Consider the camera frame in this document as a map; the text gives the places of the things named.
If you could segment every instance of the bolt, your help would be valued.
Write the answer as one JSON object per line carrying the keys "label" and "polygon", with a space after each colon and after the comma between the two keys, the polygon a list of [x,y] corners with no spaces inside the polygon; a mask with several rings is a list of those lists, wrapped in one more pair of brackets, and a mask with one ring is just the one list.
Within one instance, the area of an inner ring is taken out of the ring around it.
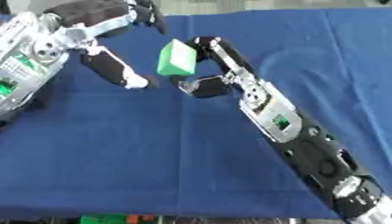
{"label": "bolt", "polygon": [[309,128],[308,132],[311,137],[316,137],[320,133],[319,130],[314,127]]}

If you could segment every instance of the robotic hand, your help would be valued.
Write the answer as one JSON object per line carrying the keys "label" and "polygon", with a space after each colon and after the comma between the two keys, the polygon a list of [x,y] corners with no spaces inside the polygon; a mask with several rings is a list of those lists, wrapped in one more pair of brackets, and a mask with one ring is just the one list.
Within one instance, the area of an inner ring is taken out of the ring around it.
{"label": "robotic hand", "polygon": [[151,0],[82,0],[46,10],[40,17],[23,12],[2,24],[0,128],[47,86],[71,50],[81,51],[81,62],[115,85],[146,88],[153,84],[97,41],[139,23],[165,34],[164,16]]}
{"label": "robotic hand", "polygon": [[300,111],[270,82],[258,79],[252,66],[226,41],[197,37],[186,42],[197,61],[214,60],[223,75],[171,80],[198,97],[242,93],[240,110],[264,134],[281,158],[346,223],[392,223],[392,200],[347,150],[321,125]]}

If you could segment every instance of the blue cloth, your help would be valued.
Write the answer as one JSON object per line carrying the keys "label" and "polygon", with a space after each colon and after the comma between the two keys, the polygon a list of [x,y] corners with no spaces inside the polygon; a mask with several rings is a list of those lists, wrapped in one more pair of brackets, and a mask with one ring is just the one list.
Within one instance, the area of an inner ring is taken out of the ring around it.
{"label": "blue cloth", "polygon": [[[272,10],[168,17],[102,43],[155,74],[176,38],[221,36],[320,121],[392,193],[392,11]],[[198,75],[218,74],[213,62]],[[335,218],[270,148],[234,95],[198,100],[164,77],[126,91],[73,55],[49,109],[0,135],[0,216],[94,213]]]}

